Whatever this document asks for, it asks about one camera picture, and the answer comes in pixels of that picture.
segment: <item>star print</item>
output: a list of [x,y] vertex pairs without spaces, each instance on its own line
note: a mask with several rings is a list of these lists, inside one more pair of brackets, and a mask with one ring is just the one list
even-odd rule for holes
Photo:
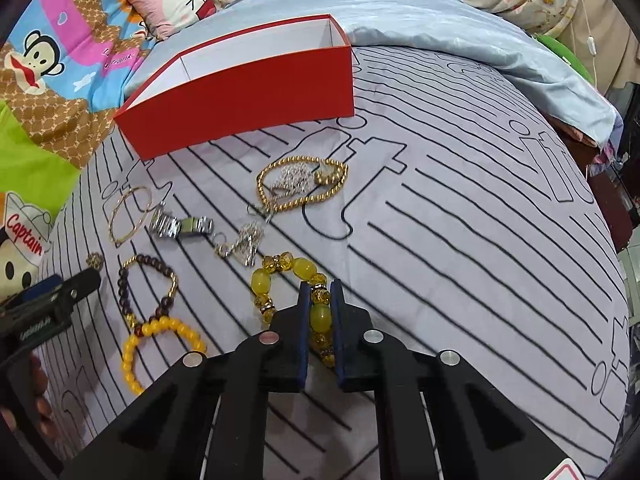
[[86,74],[80,81],[74,81],[74,92],[77,92],[82,87],[87,86],[94,75],[95,72],[91,72],[90,74]]

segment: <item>blue fabric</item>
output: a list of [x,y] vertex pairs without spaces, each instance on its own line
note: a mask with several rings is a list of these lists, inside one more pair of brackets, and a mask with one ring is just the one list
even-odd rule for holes
[[156,45],[125,92],[133,92],[190,46],[314,14],[331,14],[356,46],[413,46],[485,63],[540,110],[575,126],[601,147],[609,139],[616,111],[604,97],[523,30],[462,0],[241,0]]

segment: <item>hand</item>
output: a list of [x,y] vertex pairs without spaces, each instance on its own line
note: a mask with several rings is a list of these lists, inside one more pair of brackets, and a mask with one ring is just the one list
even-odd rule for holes
[[[51,420],[51,405],[42,395],[47,391],[47,384],[49,383],[49,379],[46,374],[42,371],[42,364],[40,363],[40,359],[35,355],[31,354],[29,356],[29,361],[31,364],[31,379],[33,380],[33,393],[36,395],[36,408],[40,413],[40,431],[46,437],[51,440],[55,440],[58,438],[58,428]],[[17,424],[15,421],[14,414],[10,412],[8,409],[0,406],[0,413],[2,413],[2,417],[4,417],[4,421],[9,426],[11,431],[15,431],[17,429]]]

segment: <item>open box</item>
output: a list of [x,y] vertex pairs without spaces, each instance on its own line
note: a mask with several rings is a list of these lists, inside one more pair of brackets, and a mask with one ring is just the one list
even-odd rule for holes
[[114,120],[148,160],[231,134],[353,114],[351,46],[326,14],[189,48],[134,92]]

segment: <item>silver screw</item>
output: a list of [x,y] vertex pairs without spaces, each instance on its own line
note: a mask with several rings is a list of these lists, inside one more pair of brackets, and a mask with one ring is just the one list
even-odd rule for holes
[[279,341],[280,336],[276,332],[267,330],[267,332],[262,332],[258,339],[263,345],[273,345]]
[[440,354],[440,360],[447,366],[455,366],[460,362],[460,354],[455,350],[445,350]]
[[363,338],[367,343],[380,343],[385,338],[385,335],[380,330],[367,330]]
[[182,364],[187,368],[195,368],[202,362],[202,354],[198,352],[189,352],[182,358]]

